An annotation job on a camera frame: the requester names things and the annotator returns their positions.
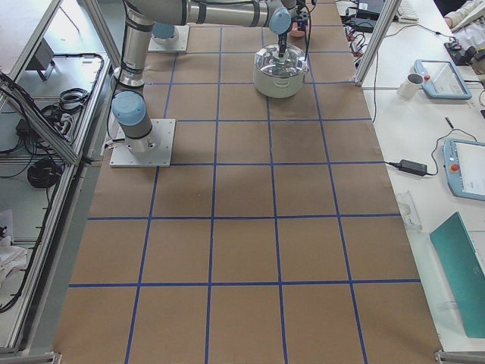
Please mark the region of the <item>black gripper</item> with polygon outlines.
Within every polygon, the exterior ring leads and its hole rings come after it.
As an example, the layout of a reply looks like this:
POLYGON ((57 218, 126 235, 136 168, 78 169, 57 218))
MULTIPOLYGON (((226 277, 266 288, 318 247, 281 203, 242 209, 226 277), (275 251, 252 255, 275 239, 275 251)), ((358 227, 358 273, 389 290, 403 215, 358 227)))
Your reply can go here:
MULTIPOLYGON (((307 30, 309 22, 309 15, 307 11, 296 12, 293 18, 294 30, 307 30)), ((278 35, 278 58, 282 58, 286 54, 287 33, 278 35)))

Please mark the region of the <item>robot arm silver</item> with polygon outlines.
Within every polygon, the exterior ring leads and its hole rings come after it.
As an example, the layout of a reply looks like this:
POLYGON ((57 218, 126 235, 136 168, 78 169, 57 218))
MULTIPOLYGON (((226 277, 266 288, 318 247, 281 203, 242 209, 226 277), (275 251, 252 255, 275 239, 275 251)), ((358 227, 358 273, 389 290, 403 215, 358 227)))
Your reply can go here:
POLYGON ((156 23, 168 26, 194 24, 267 27, 285 36, 295 17, 295 1, 125 1, 124 44, 117 82, 120 92, 111 110, 134 153, 153 150, 158 138, 148 116, 142 90, 143 72, 156 23))
MULTIPOLYGON (((298 16, 298 19, 293 22, 293 25, 289 31, 289 35, 299 38, 305 35, 305 31, 308 29, 309 15, 308 12, 303 12, 298 16)), ((189 26, 174 26, 168 24, 162 24, 155 22, 152 38, 154 42, 160 46, 172 46, 180 38, 180 30, 186 31, 186 35, 189 34, 189 26)))

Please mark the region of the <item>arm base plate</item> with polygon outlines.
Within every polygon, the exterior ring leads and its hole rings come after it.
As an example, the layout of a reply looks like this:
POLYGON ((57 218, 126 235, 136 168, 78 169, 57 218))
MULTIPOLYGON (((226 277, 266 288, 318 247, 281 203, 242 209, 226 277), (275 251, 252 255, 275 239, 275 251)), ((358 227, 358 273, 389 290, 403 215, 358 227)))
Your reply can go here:
POLYGON ((126 138, 121 127, 113 145, 110 166, 116 168, 169 167, 176 127, 175 119, 151 119, 152 130, 142 139, 126 138))
POLYGON ((149 43, 149 52, 185 53, 190 26, 174 26, 155 22, 149 43))

